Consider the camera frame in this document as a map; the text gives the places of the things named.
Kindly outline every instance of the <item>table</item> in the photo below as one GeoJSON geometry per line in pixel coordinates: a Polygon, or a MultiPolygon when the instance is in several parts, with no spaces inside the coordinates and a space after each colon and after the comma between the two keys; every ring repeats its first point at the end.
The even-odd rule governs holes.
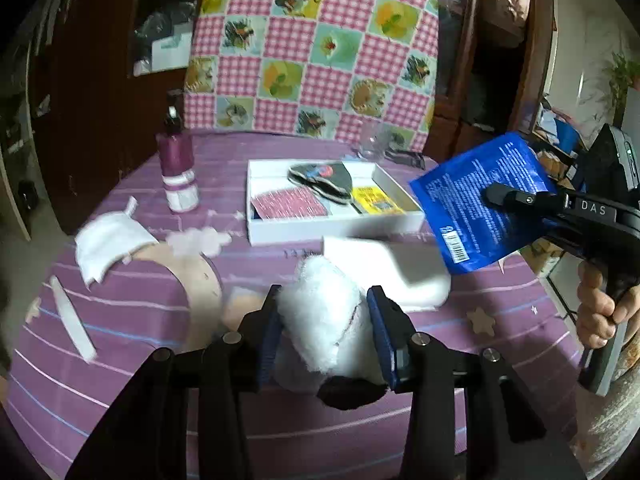
{"type": "MultiPolygon", "coordinates": [[[[189,227],[213,226],[232,241],[210,263],[223,287],[266,291],[292,281],[305,255],[320,242],[252,248],[246,238],[246,164],[252,158],[341,158],[350,147],[334,141],[267,134],[201,134],[194,138],[201,203],[196,211],[172,214],[153,156],[108,195],[94,216],[123,210],[129,196],[140,205],[135,218],[158,239],[189,227]]],[[[406,186],[422,172],[383,162],[406,186]]],[[[434,243],[425,224],[407,242],[434,243]]],[[[52,266],[88,331],[98,358],[85,363],[56,313],[47,284],[39,306],[20,330],[10,378],[7,413],[36,459],[64,476],[91,430],[140,364],[159,346],[178,348],[189,324],[188,303],[176,278],[153,262],[117,263],[102,284],[84,286],[69,244],[52,266]]],[[[438,312],[410,317],[418,330],[450,348],[475,352],[497,348],[545,407],[550,423],[567,438],[575,433],[574,388],[578,348],[551,299],[519,255],[454,276],[438,312]],[[495,335],[475,334],[466,314],[481,307],[495,317],[495,335]]],[[[312,396],[268,386],[244,394],[242,412],[259,479],[387,479],[399,469],[411,395],[387,394],[351,412],[324,406],[312,396]]],[[[456,451],[466,449],[464,395],[456,394],[456,451]]],[[[197,434],[191,413],[188,472],[197,478],[197,434]]]]}

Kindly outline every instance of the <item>white foam block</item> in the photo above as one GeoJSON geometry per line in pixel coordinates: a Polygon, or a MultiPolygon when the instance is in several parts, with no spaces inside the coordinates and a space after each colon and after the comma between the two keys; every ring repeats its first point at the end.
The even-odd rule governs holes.
{"type": "Polygon", "coordinates": [[[325,237],[324,257],[363,294],[380,285],[405,312],[436,310],[449,295],[451,276],[437,245],[325,237]]]}

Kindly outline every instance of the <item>pink card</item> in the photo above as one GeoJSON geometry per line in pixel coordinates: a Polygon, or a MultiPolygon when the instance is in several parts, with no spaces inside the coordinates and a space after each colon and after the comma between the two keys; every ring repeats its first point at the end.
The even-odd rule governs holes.
{"type": "Polygon", "coordinates": [[[307,187],[262,193],[251,199],[263,220],[327,216],[325,207],[307,187]]]}

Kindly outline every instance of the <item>white wall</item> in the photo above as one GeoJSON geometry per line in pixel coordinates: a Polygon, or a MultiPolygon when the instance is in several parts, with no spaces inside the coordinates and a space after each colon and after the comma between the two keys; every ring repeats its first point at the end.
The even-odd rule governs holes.
{"type": "Polygon", "coordinates": [[[615,0],[557,0],[556,22],[549,101],[575,117],[590,146],[613,117],[603,70],[613,52],[640,59],[640,36],[615,0]]]}

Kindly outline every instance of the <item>clear plastic cup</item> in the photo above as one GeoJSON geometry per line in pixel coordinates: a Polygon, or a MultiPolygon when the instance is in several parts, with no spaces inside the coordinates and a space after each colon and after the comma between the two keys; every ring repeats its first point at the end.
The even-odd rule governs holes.
{"type": "Polygon", "coordinates": [[[385,156],[385,150],[391,143],[391,131],[383,123],[364,121],[360,127],[358,156],[371,162],[377,162],[385,156]]]}

